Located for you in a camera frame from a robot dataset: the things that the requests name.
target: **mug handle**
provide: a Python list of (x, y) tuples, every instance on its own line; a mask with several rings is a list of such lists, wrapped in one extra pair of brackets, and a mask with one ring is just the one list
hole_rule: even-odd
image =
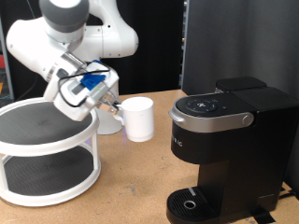
[[(117, 105), (117, 107), (119, 108), (119, 110), (122, 110), (121, 105)], [(119, 120), (121, 122), (121, 125), (124, 126), (124, 121), (123, 121), (123, 118), (121, 116), (113, 115), (113, 118), (116, 119), (116, 120)]]

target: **black coffee maker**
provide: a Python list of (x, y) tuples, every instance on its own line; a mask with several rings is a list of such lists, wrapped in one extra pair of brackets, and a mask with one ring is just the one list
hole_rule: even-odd
[(178, 99), (173, 153), (200, 164), (196, 187), (172, 193), (172, 224), (219, 224), (276, 209), (299, 101), (252, 77), (223, 79), (217, 92)]

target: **wooden table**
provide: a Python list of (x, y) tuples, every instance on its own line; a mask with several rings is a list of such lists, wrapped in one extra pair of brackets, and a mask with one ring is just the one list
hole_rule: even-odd
[[(196, 186), (198, 165), (175, 157), (170, 149), (172, 120), (168, 111), (183, 91), (137, 94), (154, 102), (155, 136), (134, 143), (125, 130), (99, 135), (102, 173), (95, 184), (77, 198), (48, 207), (21, 207), (0, 201), (2, 223), (169, 224), (167, 197), (175, 190)], [(121, 96), (123, 101), (132, 95)], [(286, 198), (271, 213), (280, 224), (299, 223), (299, 202)], [(247, 218), (235, 224), (254, 224)]]

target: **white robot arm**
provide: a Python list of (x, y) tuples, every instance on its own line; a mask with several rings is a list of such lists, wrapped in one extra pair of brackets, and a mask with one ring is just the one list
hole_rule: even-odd
[[(91, 109), (102, 103), (108, 105), (110, 113), (116, 113), (117, 99), (109, 90), (119, 80), (117, 73), (99, 62), (87, 65), (82, 61), (135, 53), (137, 35), (120, 17), (115, 1), (40, 0), (43, 17), (16, 21), (7, 34), (10, 53), (49, 82), (45, 99), (53, 101), (73, 120), (83, 120)], [(97, 30), (86, 27), (90, 11), (107, 27), (96, 27)], [(72, 53), (75, 49), (80, 59)], [(88, 87), (78, 75), (89, 72), (101, 73), (105, 78)], [(94, 82), (95, 77), (87, 81)]]

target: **black wall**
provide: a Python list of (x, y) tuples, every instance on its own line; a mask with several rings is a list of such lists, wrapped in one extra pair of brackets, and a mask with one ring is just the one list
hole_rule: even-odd
[[(298, 0), (190, 0), (182, 89), (257, 77), (299, 99), (298, 12)], [(285, 180), (299, 195), (299, 132)]]
[[(35, 16), (41, 16), (38, 0), (28, 0)], [(118, 8), (124, 20), (139, 37), (134, 56), (103, 60), (120, 76), (120, 94), (167, 91), (178, 88), (181, 58), (183, 0), (119, 0)], [(0, 13), (5, 36), (16, 20), (31, 20), (33, 15), (27, 0), (1, 0)], [(101, 24), (91, 16), (88, 24)], [(8, 53), (9, 69), (15, 98), (19, 98), (35, 82), (36, 74)], [(42, 96), (47, 83), (37, 76), (33, 90), (24, 98)]]

